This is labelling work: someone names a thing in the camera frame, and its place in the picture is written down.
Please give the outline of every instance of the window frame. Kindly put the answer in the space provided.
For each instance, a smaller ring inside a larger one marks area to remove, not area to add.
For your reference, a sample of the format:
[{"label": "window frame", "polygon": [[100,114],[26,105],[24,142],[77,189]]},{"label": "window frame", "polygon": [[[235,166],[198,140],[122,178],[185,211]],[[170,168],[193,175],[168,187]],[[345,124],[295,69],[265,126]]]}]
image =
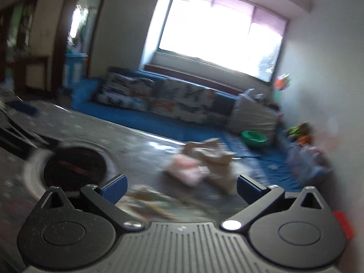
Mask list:
[{"label": "window frame", "polygon": [[212,63],[210,61],[205,61],[205,60],[200,59],[198,57],[192,57],[192,56],[180,54],[180,53],[177,53],[177,52],[174,52],[174,51],[169,51],[169,50],[164,50],[164,49],[159,48],[159,46],[161,44],[161,40],[162,40],[164,28],[166,26],[167,19],[168,19],[168,16],[169,16],[169,12],[171,10],[171,6],[172,6],[172,3],[173,3],[173,0],[170,0],[170,2],[169,2],[168,10],[167,10],[166,16],[164,18],[162,30],[161,30],[161,33],[160,33],[160,36],[159,36],[159,39],[158,39],[158,47],[157,47],[157,50],[156,51],[157,52],[160,52],[160,53],[164,53],[164,54],[170,54],[170,55],[174,55],[174,56],[179,56],[179,57],[186,58],[186,59],[189,59],[189,60],[194,60],[194,61],[196,61],[198,63],[203,63],[203,64],[211,65],[211,66],[214,66],[214,67],[219,68],[221,70],[226,70],[228,72],[231,72],[232,71],[232,72],[235,72],[235,73],[241,73],[243,75],[247,75],[247,76],[249,76],[249,77],[251,77],[253,79],[256,79],[258,82],[263,83],[263,84],[265,84],[267,86],[272,86],[273,85],[273,82],[274,82],[274,80],[276,78],[276,70],[277,70],[276,67],[278,66],[278,64],[280,62],[281,53],[282,53],[283,46],[285,44],[285,37],[286,37],[286,33],[287,33],[287,29],[288,29],[288,25],[290,23],[290,20],[288,18],[286,18],[286,17],[284,17],[284,16],[282,16],[282,15],[280,15],[280,14],[278,14],[278,13],[272,11],[272,10],[270,10],[270,9],[267,9],[266,7],[263,7],[263,6],[261,6],[261,5],[257,4],[257,3],[254,3],[254,2],[252,2],[250,0],[240,0],[240,1],[249,3],[249,4],[251,4],[251,5],[254,6],[253,14],[252,14],[252,19],[253,19],[254,13],[256,12],[256,9],[259,8],[259,9],[262,9],[264,11],[267,11],[268,13],[270,13],[272,15],[275,15],[275,16],[277,16],[277,17],[279,17],[279,18],[281,18],[281,19],[283,19],[283,20],[286,21],[285,29],[284,29],[283,36],[282,36],[281,47],[279,48],[279,52],[278,52],[278,56],[277,56],[276,65],[274,66],[274,70],[272,72],[272,76],[271,76],[269,82],[265,82],[265,81],[263,81],[263,80],[261,80],[261,79],[259,79],[257,77],[251,76],[249,74],[245,74],[245,73],[240,72],[240,71],[237,71],[237,70],[229,69],[227,67],[224,67],[224,66],[221,66],[221,65]]}]

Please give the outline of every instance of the sofa seat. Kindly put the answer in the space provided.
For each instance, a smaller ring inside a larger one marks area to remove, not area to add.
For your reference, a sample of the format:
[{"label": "sofa seat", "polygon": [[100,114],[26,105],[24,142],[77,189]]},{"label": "sofa seat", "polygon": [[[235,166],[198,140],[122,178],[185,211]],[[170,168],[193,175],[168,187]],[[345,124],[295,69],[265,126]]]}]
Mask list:
[{"label": "sofa seat", "polygon": [[73,109],[99,119],[180,142],[200,142],[212,137],[220,137],[226,142],[222,128],[187,123],[151,112],[115,108],[94,102],[74,104]]}]

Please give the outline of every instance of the trash can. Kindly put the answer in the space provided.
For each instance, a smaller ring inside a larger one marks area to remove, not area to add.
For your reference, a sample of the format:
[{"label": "trash can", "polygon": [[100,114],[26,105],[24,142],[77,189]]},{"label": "trash can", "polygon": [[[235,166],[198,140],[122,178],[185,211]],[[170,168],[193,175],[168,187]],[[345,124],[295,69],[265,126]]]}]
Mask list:
[{"label": "trash can", "polygon": [[86,53],[67,53],[63,67],[63,87],[69,87],[73,83],[81,81],[85,76],[85,63],[88,60]]}]

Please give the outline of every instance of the sofa backrest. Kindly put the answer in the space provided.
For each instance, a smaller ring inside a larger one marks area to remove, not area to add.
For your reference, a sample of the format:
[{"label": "sofa backrest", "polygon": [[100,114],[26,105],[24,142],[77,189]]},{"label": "sofa backrest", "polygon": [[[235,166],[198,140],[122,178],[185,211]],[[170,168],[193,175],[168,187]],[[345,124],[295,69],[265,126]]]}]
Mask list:
[{"label": "sofa backrest", "polygon": [[[155,82],[155,86],[152,92],[152,97],[158,97],[163,89],[163,83],[167,78],[171,78],[171,77],[167,77],[167,76],[162,76],[159,74],[154,74],[151,72],[144,72],[144,71],[136,71],[136,70],[130,70],[130,69],[125,69],[125,68],[118,68],[118,67],[110,67],[108,69],[109,72],[112,73],[118,73],[124,76],[128,76],[128,77],[142,77],[142,78],[148,78],[150,80],[153,80]],[[196,86],[202,86],[196,83],[192,83],[189,81],[184,81],[181,79],[176,79],[177,81],[181,81],[181,82],[187,82]],[[225,116],[229,116],[235,101],[237,100],[237,97],[222,91],[216,91],[216,99],[212,105],[211,108],[211,112],[213,113],[217,113],[217,114],[221,114],[221,115],[225,115]]]}]

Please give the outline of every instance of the green bowl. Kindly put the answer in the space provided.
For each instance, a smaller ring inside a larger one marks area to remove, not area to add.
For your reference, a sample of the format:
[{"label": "green bowl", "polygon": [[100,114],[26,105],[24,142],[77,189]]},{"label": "green bowl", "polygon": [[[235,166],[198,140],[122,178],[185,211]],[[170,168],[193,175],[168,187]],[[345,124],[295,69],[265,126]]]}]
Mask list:
[{"label": "green bowl", "polygon": [[260,149],[267,143],[267,138],[265,135],[251,130],[243,131],[240,137],[248,147],[254,149]]}]

